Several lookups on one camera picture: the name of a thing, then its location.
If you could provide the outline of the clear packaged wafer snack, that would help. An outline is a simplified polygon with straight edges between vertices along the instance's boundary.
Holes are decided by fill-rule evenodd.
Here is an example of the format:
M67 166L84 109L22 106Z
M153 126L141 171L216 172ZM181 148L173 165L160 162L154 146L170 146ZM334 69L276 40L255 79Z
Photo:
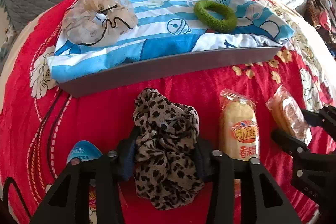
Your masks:
M284 85L278 87L275 94L266 102L266 106L272 112L279 129L309 145L312 140L309 125L298 103Z

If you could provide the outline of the blue striped cartoon cloth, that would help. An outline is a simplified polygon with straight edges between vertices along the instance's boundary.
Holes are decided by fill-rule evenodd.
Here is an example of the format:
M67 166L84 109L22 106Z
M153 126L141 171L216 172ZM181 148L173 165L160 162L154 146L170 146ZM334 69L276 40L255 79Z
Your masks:
M283 19L253 0L209 0L230 7L237 26L220 33L194 13L201 0L128 0L138 24L106 47L89 47L67 40L61 29L47 63L51 77L65 83L120 65L196 51L279 46L294 34Z

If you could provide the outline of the red floral bedspread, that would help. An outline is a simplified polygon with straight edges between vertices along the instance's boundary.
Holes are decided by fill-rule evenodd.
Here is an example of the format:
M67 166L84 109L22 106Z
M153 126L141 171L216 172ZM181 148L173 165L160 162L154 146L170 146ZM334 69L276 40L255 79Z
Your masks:
M268 61L245 63L145 81L74 98L56 86L47 59L54 54L65 11L64 0L33 20L20 34L1 74L1 179L12 177L22 192L10 190L20 223L29 222L45 192L63 170L75 143L87 140L106 152L130 133L135 99L155 88L173 102L193 106L201 137L218 142L220 93L248 96L256 104L261 160L282 187L303 223L317 205L290 184L292 160L270 137L276 123L266 101L284 85L297 103L316 110L335 102L335 60L318 32L278 0L253 0L293 28L293 36Z

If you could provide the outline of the pile of clothes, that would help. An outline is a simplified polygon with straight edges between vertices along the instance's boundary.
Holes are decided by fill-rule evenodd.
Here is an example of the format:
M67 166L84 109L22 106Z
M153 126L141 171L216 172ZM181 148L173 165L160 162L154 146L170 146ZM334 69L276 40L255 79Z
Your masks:
M335 59L335 7L331 0L308 0L305 19L317 30Z

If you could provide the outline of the yellow packaged rice cracker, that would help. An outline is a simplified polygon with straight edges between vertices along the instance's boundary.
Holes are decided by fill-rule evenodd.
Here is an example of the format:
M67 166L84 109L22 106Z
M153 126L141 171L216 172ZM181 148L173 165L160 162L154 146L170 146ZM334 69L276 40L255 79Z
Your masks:
M219 149L232 159L259 158L259 126L254 102L229 89L221 91L220 98Z

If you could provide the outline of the beige sheer scrunchie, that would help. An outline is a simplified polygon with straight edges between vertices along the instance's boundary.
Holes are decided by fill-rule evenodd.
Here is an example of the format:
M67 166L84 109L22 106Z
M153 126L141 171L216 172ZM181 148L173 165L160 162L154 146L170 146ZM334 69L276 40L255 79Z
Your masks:
M62 31L70 42L106 47L138 24L128 0L78 0L63 17Z

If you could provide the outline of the red blue toy egg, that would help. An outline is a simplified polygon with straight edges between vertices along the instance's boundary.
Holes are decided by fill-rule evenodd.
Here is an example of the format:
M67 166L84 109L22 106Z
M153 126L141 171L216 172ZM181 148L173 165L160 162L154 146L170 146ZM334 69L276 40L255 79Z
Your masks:
M81 161L90 161L98 159L102 156L102 152L91 142L81 140L77 142L68 154L66 163L72 159L78 158ZM96 217L96 180L90 181L89 187L89 219L90 223L97 223Z

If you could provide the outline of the leopard print scrunchie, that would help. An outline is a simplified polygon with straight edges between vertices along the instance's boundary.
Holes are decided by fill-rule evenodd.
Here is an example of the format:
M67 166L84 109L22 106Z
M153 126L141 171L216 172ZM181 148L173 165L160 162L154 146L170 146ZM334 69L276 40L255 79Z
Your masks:
M158 210L193 202L205 184L193 158L199 136L197 111L145 88L135 100L133 120L139 129L134 171L137 195Z

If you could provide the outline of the green fuzzy scrunchie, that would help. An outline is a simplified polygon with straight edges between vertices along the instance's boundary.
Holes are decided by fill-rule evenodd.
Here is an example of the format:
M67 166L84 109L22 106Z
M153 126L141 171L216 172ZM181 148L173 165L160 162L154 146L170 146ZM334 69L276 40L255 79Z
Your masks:
M237 26L235 12L222 3L198 1L194 6L194 13L203 24L216 32L228 34Z

